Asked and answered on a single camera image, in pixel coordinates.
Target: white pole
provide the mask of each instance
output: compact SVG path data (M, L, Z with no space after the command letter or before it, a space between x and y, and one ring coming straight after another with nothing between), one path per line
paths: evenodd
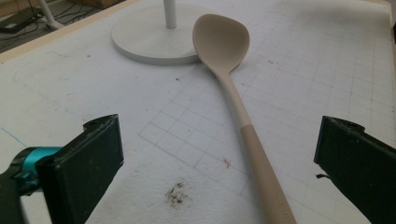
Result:
M175 0L163 0L163 7L165 9L166 27L175 29L177 27Z
M49 26L49 28L51 28L52 30L58 30L64 27L62 24L60 24L53 18L52 13L50 13L49 6L47 6L46 0L38 0L38 3L40 4L44 16L47 19L47 25Z

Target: debris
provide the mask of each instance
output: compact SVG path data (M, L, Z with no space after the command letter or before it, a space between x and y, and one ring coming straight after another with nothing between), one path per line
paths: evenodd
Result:
M227 159L224 158L223 161L224 161L224 163L227 164L227 169L231 167L231 161L230 160L227 160Z
M173 208L179 208L190 197L185 191L186 184L181 182L176 183L166 194L166 202Z

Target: cable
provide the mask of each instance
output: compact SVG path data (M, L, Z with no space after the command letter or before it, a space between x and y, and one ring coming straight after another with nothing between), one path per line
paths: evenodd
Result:
M81 5L81 7L79 8L79 10L78 10L77 12L71 12L71 13L68 13L68 14L63 15L60 19L58 19L58 22L61 22L65 17L73 16L73 15L76 15L76 14L80 13L80 11L82 10L83 7L84 7L84 6ZM69 22L70 22L70 21L62 22L62 24L66 25L66 24L69 23Z
M20 3L18 2L18 0L15 0L15 3L17 4L17 8L18 8L18 12L21 12L21 7L20 7Z
M32 2L30 2L30 0L27 0L27 1L28 1L29 5L30 5L30 10L32 11L32 16L34 16L35 15L35 11L33 10Z
M68 16L76 15L75 17L71 18L70 20L63 22L63 24L67 24L70 21L72 23L75 22L75 21L80 21L81 19L84 19L84 18L90 16L91 15L90 13L95 13L96 11L100 11L100 10L98 10L96 8L91 8L91 9L87 9L87 10L83 10L83 11L81 11L81 10L82 10L82 8L78 12L73 12L73 13L69 13L69 14L63 15L63 19L65 17L68 17Z
M63 12L59 13L58 15L54 16L54 18L57 19L58 17L62 16L65 12L69 11L70 9L72 9L72 7L74 7L75 5L76 5L76 3L73 4L70 8L66 9L65 11L63 11Z
M30 34L30 33L34 32L34 31L36 31L37 29L38 29L38 23L35 22L35 29L26 32L26 28L25 28L25 32L24 33L22 33L20 35L14 35L14 36L10 36L10 37L0 38L0 41L7 41L7 40L11 40L11 39L16 39L16 38L18 38L18 37L20 37L22 35Z

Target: wooden handle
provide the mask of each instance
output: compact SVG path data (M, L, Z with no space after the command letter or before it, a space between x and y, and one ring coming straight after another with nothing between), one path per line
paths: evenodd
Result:
M253 125L246 125L240 131L267 223L297 223Z

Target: teal robot part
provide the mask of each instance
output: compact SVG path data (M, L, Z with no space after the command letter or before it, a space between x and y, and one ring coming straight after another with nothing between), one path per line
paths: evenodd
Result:
M118 115L91 120L64 147L28 147L0 175L0 224L25 224L20 197L42 190L52 223L85 223L123 165Z

